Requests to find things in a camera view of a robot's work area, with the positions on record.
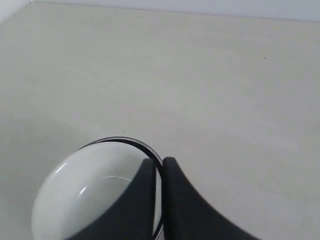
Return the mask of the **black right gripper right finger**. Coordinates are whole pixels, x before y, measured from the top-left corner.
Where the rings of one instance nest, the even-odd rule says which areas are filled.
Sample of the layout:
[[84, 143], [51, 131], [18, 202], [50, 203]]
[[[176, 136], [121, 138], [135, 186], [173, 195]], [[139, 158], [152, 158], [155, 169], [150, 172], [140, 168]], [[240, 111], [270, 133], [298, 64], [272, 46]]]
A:
[[256, 239], [215, 210], [173, 157], [162, 162], [162, 215], [166, 240]]

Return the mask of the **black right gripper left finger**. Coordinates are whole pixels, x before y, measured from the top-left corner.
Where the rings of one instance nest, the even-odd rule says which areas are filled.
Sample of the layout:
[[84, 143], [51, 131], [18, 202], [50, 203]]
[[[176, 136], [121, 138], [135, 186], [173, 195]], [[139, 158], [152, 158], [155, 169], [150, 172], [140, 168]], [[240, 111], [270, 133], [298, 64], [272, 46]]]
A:
[[156, 166], [144, 159], [123, 194], [97, 220], [74, 235], [76, 240], [152, 240]]

